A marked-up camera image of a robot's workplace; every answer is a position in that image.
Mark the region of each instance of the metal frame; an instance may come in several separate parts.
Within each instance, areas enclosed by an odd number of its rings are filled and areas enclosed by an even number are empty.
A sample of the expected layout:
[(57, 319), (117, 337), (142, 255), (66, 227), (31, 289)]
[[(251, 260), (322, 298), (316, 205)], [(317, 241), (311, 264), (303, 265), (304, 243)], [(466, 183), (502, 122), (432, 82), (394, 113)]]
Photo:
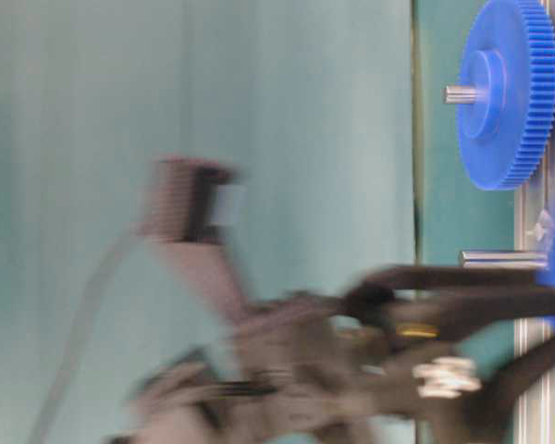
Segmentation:
[[(541, 0), (555, 24), (555, 0)], [(535, 226), (543, 210), (555, 220), (555, 129), (549, 140), (542, 166), (532, 179), (515, 193), (514, 246), (517, 250), (535, 250), (541, 245)], [(514, 348), (526, 352), (547, 339), (550, 327), (536, 319), (516, 323)], [(515, 444), (555, 444), (555, 370), (529, 390), (518, 403), (514, 421)]]

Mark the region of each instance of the black cable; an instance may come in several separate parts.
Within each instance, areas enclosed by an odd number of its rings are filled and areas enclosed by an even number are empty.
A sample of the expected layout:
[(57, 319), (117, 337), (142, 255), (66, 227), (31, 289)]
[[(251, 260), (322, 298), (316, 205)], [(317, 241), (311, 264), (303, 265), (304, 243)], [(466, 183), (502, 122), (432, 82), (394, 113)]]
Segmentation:
[(27, 444), (44, 444), (49, 430), (65, 399), (68, 389), (78, 372), (80, 360), (86, 349), (96, 315), (101, 307), (105, 287), (127, 253), (138, 243), (136, 231), (127, 231), (105, 252), (101, 262), (84, 287), (78, 309), (72, 320), (68, 341), (64, 348), (62, 362), (47, 392), (42, 409), (35, 420)]

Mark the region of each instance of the gear teeth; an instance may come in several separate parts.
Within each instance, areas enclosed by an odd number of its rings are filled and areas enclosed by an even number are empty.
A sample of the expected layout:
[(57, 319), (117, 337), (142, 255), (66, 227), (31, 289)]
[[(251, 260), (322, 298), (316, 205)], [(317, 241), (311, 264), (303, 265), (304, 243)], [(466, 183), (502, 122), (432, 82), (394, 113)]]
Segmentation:
[(528, 36), (531, 87), (520, 146), (500, 188), (512, 190), (530, 179), (545, 154), (555, 119), (555, 30), (537, 0), (518, 0)]

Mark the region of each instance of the teal wall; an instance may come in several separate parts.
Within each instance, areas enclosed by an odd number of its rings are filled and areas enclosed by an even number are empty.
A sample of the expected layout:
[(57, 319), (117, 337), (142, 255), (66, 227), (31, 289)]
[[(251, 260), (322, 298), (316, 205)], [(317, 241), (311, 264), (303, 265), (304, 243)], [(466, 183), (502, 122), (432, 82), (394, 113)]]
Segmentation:
[[(413, 262), (410, 16), (408, 1), (0, 0), (1, 444), (24, 442), (156, 154), (246, 169), (233, 240), (262, 297)], [(50, 442), (129, 426), (133, 384), (223, 332), (140, 248)]]
[[(460, 250), (513, 249), (513, 193), (480, 191), (471, 184), (459, 157), (455, 108), (442, 102), (443, 87), (458, 79), (463, 45), (484, 3), (413, 0), (413, 145), (423, 264), (456, 265)], [(513, 356), (512, 323), (475, 335), (462, 351), (489, 375)]]

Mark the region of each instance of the metal rod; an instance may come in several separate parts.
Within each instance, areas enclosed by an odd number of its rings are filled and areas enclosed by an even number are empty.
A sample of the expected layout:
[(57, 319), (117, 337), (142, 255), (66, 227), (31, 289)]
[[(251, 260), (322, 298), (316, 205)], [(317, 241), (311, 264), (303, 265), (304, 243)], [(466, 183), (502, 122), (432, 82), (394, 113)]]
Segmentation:
[(477, 90), (473, 86), (451, 85), (444, 88), (444, 103), (450, 105), (474, 104)]
[(459, 255), (465, 267), (499, 268), (545, 268), (547, 254), (544, 252), (465, 251)]

